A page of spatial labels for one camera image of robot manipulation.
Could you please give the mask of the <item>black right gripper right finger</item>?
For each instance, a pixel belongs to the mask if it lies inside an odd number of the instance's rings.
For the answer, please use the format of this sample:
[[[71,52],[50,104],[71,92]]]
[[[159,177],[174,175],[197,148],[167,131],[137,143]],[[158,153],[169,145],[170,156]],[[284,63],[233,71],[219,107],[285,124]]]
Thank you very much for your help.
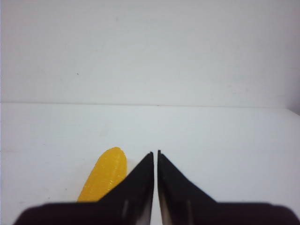
[[[295,225],[288,207],[265,202],[217,202],[160,151],[157,190],[164,225]]]

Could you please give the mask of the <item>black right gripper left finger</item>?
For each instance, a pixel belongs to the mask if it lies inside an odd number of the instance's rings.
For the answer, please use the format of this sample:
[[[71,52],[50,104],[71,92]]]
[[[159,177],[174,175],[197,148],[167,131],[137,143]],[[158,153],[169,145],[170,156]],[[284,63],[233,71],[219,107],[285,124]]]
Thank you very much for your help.
[[[154,189],[153,153],[96,202],[48,203],[26,209],[16,225],[148,225]]]

